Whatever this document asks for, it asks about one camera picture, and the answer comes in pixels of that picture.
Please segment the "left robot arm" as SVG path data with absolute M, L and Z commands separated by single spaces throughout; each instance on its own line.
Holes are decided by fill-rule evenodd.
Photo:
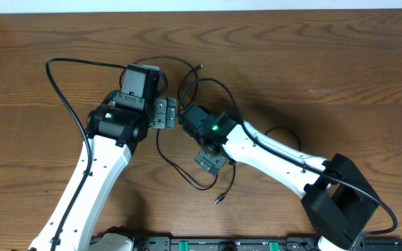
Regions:
M 79 162 L 48 223 L 30 250 L 126 250 L 131 238 L 106 233 L 92 239 L 108 195 L 151 129 L 173 128 L 175 98 L 165 98 L 157 66 L 126 66 L 122 88 L 107 95 L 87 119 Z

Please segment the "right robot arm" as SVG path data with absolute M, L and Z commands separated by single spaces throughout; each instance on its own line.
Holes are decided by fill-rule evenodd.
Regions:
M 344 155 L 327 160 L 302 153 L 230 112 L 215 115 L 197 105 L 182 112 L 179 125 L 207 155 L 259 169 L 299 196 L 320 234 L 320 250 L 353 248 L 378 207 L 379 196 Z

